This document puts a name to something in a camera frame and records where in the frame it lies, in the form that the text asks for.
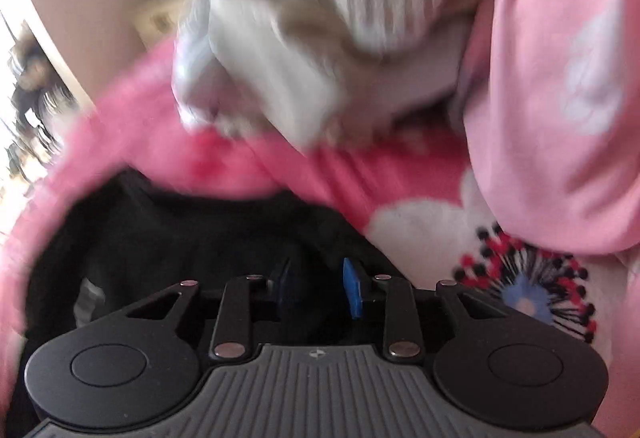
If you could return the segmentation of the cream nightstand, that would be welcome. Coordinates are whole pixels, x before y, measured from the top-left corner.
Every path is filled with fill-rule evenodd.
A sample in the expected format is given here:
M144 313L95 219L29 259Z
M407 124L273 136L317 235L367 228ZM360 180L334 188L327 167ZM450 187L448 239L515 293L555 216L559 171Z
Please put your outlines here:
M190 0L151 0L140 5L131 17L143 46L149 50L174 35L183 9Z

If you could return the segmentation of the beige trousers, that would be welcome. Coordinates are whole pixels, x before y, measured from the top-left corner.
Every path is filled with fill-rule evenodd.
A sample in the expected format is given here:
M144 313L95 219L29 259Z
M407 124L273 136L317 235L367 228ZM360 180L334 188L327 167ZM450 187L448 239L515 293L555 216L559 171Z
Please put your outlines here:
M346 105L328 121L322 139L337 147L369 146L390 134L403 117L453 93L472 23L468 14L446 19L416 50L360 78Z

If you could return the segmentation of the pink floral bed blanket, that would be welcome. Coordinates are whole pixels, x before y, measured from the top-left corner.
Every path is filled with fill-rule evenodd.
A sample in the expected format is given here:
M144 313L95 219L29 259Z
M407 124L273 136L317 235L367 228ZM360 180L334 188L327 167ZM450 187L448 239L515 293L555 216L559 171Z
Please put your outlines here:
M18 219L1 263L6 437L634 437L639 265L505 231L445 125L378 148L301 154L274 134L186 132L163 44L81 120ZM126 169L188 197L291 192L328 207L414 288L425 356L384 360L354 334L212 360L221 295L183 280L78 325L24 358L32 264L70 209Z

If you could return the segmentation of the wheelchair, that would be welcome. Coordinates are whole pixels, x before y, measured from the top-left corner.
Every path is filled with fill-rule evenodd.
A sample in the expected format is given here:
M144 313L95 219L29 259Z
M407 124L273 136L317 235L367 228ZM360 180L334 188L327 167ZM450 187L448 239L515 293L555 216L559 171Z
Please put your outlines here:
M64 133L79 105L27 24L10 38L10 111L1 121L10 136L8 171L33 183L62 150Z

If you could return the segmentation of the light pink floral duvet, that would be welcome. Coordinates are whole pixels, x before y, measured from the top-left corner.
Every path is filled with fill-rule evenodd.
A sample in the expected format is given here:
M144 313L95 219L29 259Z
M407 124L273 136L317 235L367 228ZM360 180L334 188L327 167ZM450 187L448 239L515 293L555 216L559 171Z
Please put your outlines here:
M483 0L461 70L477 186L551 250L639 242L639 0Z

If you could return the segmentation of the black smile t-shirt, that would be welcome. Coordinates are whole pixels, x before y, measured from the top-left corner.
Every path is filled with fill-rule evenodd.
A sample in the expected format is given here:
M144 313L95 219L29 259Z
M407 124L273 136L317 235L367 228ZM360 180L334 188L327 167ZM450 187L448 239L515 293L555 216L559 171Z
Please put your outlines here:
M227 282L258 273L273 283L282 335L340 346L354 334L346 264L368 276L390 260L340 214L288 191L243 201L188 197L126 169L78 201L32 264L24 358L78 325L81 285L100 289L98 319L183 280L218 299Z

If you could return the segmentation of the white grey shirt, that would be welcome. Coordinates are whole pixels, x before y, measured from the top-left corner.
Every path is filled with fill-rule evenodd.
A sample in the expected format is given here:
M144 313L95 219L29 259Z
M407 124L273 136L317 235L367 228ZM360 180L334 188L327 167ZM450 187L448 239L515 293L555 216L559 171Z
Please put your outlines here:
M177 32L172 92L180 120L227 137L274 129L316 146L346 100L348 33L299 0L191 0Z

